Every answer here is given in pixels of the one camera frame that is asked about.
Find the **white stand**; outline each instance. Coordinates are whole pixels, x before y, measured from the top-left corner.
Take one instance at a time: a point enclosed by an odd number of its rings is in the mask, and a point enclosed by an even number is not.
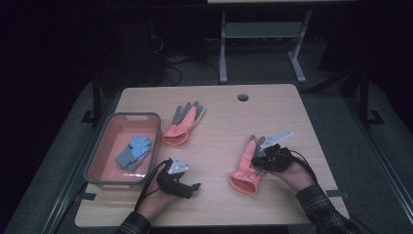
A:
[[[227,22],[225,12],[223,12],[221,22],[221,54],[219,55],[220,84],[228,82],[227,62],[225,59],[226,38],[297,38],[297,45],[293,51],[288,52],[288,57],[298,82],[305,83],[306,78],[297,58],[307,31],[311,12],[307,11],[302,21],[293,22]]]

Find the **glove cuff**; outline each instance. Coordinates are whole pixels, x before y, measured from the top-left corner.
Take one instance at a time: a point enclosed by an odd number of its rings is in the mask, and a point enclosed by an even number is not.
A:
[[[254,169],[249,172],[235,171],[230,174],[230,184],[237,191],[253,195],[258,191],[258,183],[263,174],[257,174]]]
[[[188,131],[188,127],[185,125],[171,125],[162,135],[161,140],[169,145],[180,145],[188,138]]]

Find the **wooden table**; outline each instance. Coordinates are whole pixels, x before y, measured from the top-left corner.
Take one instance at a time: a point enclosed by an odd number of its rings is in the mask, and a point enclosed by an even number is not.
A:
[[[238,95],[248,95],[239,101]],[[181,182],[200,182],[191,199],[182,199],[153,219],[153,226],[286,225],[309,223],[294,192],[273,175],[264,175],[258,193],[244,195],[229,184],[250,135],[293,132],[282,146],[306,157],[325,190],[337,185],[322,153],[301,98],[292,85],[202,86],[126,89],[117,112],[156,112],[165,132],[179,104],[199,101],[206,108],[200,124],[181,146],[160,142],[154,166],[180,154],[189,167]],[[137,191],[106,191],[89,184],[93,201],[83,200],[76,216],[81,227],[118,226],[133,210]],[[341,197],[335,208],[348,216]]]

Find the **person's left hand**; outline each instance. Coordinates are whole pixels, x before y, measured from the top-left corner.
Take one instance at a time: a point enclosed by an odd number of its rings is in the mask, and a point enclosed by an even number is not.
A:
[[[136,210],[137,213],[145,216],[148,220],[151,220],[153,217],[160,214],[168,204],[179,199],[179,197],[167,194],[159,188],[156,181],[158,174],[159,173],[155,175],[154,179],[149,184],[147,194],[157,189],[158,190],[143,199],[142,203],[140,203],[140,206]]]

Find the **metal stand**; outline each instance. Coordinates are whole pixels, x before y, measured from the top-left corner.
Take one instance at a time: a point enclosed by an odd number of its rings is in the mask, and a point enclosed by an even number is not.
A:
[[[351,66],[343,71],[338,72],[337,74],[331,76],[330,78],[326,79],[325,81],[322,81],[321,83],[315,85],[314,87],[304,90],[301,92],[301,94],[315,94],[318,91],[323,90],[324,88],[328,87],[329,85],[333,84],[334,82],[343,79],[350,74],[352,74],[357,68],[355,66]]]
[[[366,71],[363,71],[360,78],[360,99],[359,99],[359,107],[358,113],[361,119],[361,122],[366,126],[370,125],[383,125],[385,122],[383,121],[382,117],[379,115],[377,110],[370,110],[371,114],[373,115],[374,119],[368,119],[367,110],[368,110],[368,85],[369,79],[368,74]]]
[[[94,110],[89,110],[85,113],[82,119],[82,123],[92,123],[93,127],[97,125],[101,115],[101,101],[100,101],[100,86],[97,75],[95,75],[92,81],[92,90],[94,93]]]
[[[221,53],[219,55],[219,82],[226,84],[227,62],[225,59],[226,38],[297,38],[294,50],[288,52],[288,57],[294,69],[298,82],[305,83],[298,54],[304,41],[312,11],[307,11],[302,21],[293,22],[227,22],[225,12],[222,13],[221,22]]]

